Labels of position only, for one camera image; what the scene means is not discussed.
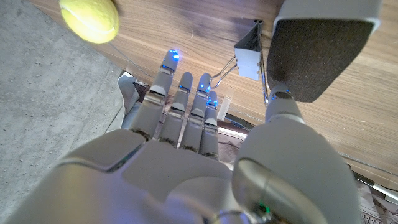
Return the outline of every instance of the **metal bracket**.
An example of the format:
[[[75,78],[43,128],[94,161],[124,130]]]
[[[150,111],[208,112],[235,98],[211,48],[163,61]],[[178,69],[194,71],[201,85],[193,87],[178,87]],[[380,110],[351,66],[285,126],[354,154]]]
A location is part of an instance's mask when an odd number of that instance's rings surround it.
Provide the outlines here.
[[[261,42],[261,30],[262,20],[255,20],[253,28],[238,42],[235,44],[235,55],[229,60],[223,69],[216,75],[212,76],[211,82],[214,78],[221,76],[215,86],[212,89],[217,88],[222,79],[225,78],[235,68],[238,68],[240,76],[252,78],[258,80],[258,74],[261,74],[262,79],[262,91],[264,95],[264,103],[268,104],[268,90],[267,90],[267,77],[265,74],[264,57],[262,53],[262,42]],[[223,72],[231,65],[233,60],[236,59],[236,64],[233,65],[227,72]]]

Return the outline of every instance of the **wooden table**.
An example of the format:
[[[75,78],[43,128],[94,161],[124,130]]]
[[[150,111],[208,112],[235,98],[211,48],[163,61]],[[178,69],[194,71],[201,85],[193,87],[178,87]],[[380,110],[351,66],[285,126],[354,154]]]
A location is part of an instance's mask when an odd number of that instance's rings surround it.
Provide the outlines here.
[[[57,0],[30,0],[64,24]],[[180,63],[170,93],[181,75],[218,73],[234,55],[233,45],[264,20],[271,37],[282,0],[115,0],[121,16],[111,44],[93,45],[121,68],[151,84],[168,49],[177,49]],[[355,61],[314,103],[300,103],[306,123],[337,151],[379,169],[347,160],[362,175],[398,189],[398,1],[385,0],[381,26]],[[262,38],[267,57],[269,38]],[[216,89],[219,102],[232,98],[228,113],[253,124],[264,122],[261,81],[228,75]]]

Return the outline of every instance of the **yellow tennis ball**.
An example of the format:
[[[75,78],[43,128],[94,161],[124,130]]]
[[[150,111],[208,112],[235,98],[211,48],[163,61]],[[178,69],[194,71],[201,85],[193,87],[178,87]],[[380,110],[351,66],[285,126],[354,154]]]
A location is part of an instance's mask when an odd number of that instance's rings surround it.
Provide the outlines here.
[[[62,17],[82,39],[102,44],[119,31],[119,14],[112,0],[60,0]]]

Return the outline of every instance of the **robotic hand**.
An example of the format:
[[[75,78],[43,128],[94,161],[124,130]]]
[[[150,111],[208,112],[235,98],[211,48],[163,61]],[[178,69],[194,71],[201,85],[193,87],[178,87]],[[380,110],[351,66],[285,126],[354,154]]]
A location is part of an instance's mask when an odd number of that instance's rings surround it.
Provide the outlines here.
[[[217,161],[215,92],[185,73],[159,140],[152,139],[177,68],[169,50],[131,130],[66,155],[6,223],[360,223],[354,179],[326,139],[304,124],[288,89],[271,91],[266,123],[231,172]]]

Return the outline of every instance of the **gray fabric pad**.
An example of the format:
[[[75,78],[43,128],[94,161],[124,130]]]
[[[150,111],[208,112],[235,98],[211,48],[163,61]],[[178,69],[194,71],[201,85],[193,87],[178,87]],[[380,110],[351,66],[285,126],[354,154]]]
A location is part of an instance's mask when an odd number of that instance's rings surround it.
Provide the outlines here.
[[[364,21],[279,21],[267,58],[269,88],[284,82],[296,101],[314,102],[360,53],[372,28]]]

